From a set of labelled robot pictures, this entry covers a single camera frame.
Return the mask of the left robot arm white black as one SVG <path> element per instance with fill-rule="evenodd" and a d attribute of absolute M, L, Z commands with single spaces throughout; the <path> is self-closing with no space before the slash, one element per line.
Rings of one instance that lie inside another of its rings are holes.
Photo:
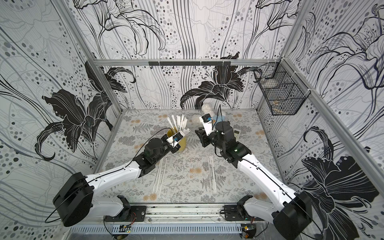
<path fill-rule="evenodd" d="M 71 227 L 87 217 L 117 217 L 129 215 L 129 202 L 123 196 L 102 198 L 101 194 L 123 182 L 149 174 L 168 153 L 180 149 L 182 133 L 152 138 L 142 153 L 127 164 L 97 174 L 73 174 L 53 199 L 53 204 L 65 227 Z"/>

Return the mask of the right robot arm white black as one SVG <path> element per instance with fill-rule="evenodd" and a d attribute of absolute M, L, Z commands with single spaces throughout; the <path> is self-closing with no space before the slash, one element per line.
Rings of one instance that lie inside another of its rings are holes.
<path fill-rule="evenodd" d="M 202 146 L 219 149 L 221 156 L 255 182 L 270 200 L 267 203 L 252 196 L 244 197 L 238 202 L 239 210 L 273 224 L 286 240 L 302 234 L 313 221 L 311 198 L 297 193 L 265 168 L 249 148 L 236 140 L 230 122 L 213 124 L 211 119 L 201 122 L 202 127 L 195 132 Z"/>

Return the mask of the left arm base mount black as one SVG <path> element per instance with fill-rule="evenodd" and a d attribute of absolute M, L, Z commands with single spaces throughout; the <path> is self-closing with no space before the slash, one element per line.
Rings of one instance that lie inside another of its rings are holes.
<path fill-rule="evenodd" d="M 128 200 L 122 196 L 117 196 L 123 204 L 123 209 L 117 216 L 105 216 L 106 222 L 143 222 L 146 216 L 147 206 L 132 206 Z"/>

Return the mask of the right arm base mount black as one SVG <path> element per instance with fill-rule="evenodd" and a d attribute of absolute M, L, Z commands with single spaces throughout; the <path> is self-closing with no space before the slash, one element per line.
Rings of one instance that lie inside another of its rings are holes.
<path fill-rule="evenodd" d="M 225 217 L 228 222 L 234 221 L 262 221 L 263 219 L 257 217 L 251 217 L 245 210 L 244 204 L 247 200 L 251 199 L 252 195 L 246 195 L 241 198 L 236 205 L 224 205 L 220 210 L 220 214 Z"/>

